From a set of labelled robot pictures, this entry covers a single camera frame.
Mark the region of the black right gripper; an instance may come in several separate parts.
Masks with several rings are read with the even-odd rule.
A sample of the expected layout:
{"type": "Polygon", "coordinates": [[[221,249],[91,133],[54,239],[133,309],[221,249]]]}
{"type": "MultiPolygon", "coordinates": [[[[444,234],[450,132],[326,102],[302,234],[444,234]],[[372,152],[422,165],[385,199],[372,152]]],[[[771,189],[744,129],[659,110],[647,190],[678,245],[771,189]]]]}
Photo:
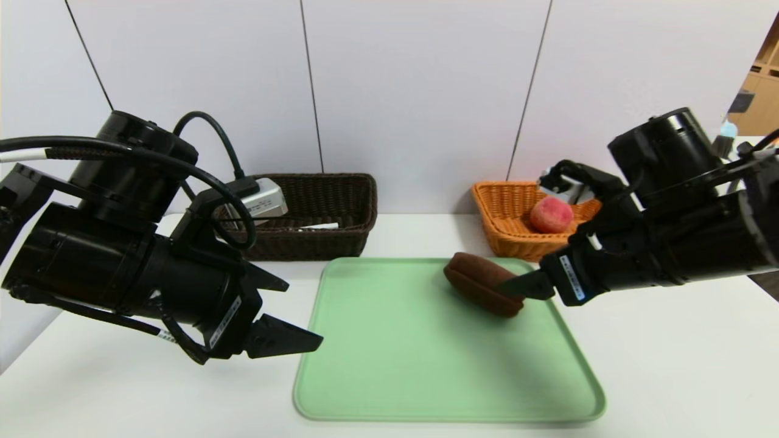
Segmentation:
{"type": "Polygon", "coordinates": [[[651,228],[583,224],[562,249],[542,259],[540,269],[509,278],[497,287],[504,296],[545,301],[557,294],[567,306],[597,296],[648,285],[646,250],[651,228]]]}

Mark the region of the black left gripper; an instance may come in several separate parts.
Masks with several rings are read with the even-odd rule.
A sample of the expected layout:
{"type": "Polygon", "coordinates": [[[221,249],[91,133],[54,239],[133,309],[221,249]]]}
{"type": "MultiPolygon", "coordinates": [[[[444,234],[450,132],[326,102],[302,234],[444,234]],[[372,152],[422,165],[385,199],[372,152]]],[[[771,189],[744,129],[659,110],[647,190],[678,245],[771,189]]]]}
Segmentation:
{"type": "Polygon", "coordinates": [[[289,286],[213,235],[200,242],[156,235],[145,261],[145,315],[163,321],[195,361],[228,360],[244,349],[253,360],[314,352],[323,336],[268,314],[254,322],[258,290],[289,286]]]}

